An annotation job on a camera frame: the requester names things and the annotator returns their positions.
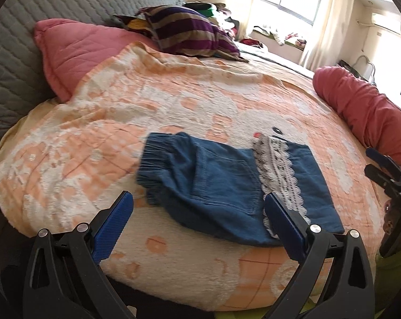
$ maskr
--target gray quilted cover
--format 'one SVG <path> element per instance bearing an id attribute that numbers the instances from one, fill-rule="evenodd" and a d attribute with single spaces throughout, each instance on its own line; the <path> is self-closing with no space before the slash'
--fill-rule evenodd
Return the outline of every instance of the gray quilted cover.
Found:
<path id="1" fill-rule="evenodd" d="M 141 7 L 181 5 L 183 0 L 7 0 L 0 10 L 0 139 L 20 118 L 54 96 L 32 39 L 35 22 L 68 18 L 105 24 L 113 14 Z"/>

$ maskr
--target blue gripper pad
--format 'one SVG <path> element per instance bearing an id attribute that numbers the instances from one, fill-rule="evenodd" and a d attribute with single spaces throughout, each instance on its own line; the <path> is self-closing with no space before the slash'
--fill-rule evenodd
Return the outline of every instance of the blue gripper pad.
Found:
<path id="1" fill-rule="evenodd" d="M 123 192 L 120 197 L 119 202 L 94 236 L 94 248 L 91 256 L 97 265 L 101 260 L 110 256 L 133 212 L 134 202 L 131 193 Z"/>
<path id="2" fill-rule="evenodd" d="M 284 205 L 275 193 L 270 193 L 266 196 L 264 209 L 270 226 L 279 236 L 289 258 L 302 263 L 307 257 L 305 232 L 308 224 L 298 212 L 293 211 L 289 214 Z"/>
<path id="3" fill-rule="evenodd" d="M 381 167 L 385 167 L 388 164 L 388 159 L 375 148 L 367 148 L 366 156 L 374 160 Z"/>

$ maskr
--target white lace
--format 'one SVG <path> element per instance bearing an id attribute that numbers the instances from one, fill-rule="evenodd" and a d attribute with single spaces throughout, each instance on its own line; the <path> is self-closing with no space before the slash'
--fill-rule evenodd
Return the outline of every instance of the white lace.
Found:
<path id="1" fill-rule="evenodd" d="M 286 141 L 261 134 L 259 138 L 254 138 L 253 151 L 263 192 L 265 194 L 277 193 L 289 210 L 299 212 L 303 219 L 310 224 L 307 210 L 303 206 L 304 201 L 297 184 L 298 181 L 292 169 L 292 162 L 289 159 Z M 265 210 L 263 210 L 263 215 L 263 223 L 267 231 L 274 238 L 278 238 L 270 227 Z"/>

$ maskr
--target purple striped pillow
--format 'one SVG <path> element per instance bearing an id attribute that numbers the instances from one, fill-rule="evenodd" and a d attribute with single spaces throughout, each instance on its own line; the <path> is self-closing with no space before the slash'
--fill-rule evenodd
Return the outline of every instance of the purple striped pillow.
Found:
<path id="1" fill-rule="evenodd" d="M 210 23 L 200 13 L 180 6 L 157 6 L 140 9 L 150 23 L 161 51 L 187 56 L 218 56 L 248 62 L 227 37 L 224 30 Z"/>

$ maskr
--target orange bedspread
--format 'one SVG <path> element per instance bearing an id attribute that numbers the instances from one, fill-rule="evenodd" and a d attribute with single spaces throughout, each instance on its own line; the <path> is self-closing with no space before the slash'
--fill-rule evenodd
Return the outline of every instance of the orange bedspread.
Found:
<path id="1" fill-rule="evenodd" d="M 41 228 L 57 233 L 89 222 L 128 190 L 135 210 L 101 263 L 106 274 L 206 310 L 265 307 L 297 266 L 284 249 L 238 245 L 181 227 L 146 203 L 135 172 L 150 132 L 186 131 L 249 148 L 254 132 L 272 127 L 310 146 L 344 227 L 361 233 L 373 260 L 383 201 L 363 175 L 364 148 L 310 80 L 278 65 L 202 62 L 141 43 L 87 74 L 68 103 L 17 143 L 0 163 L 0 207 L 28 236 Z"/>

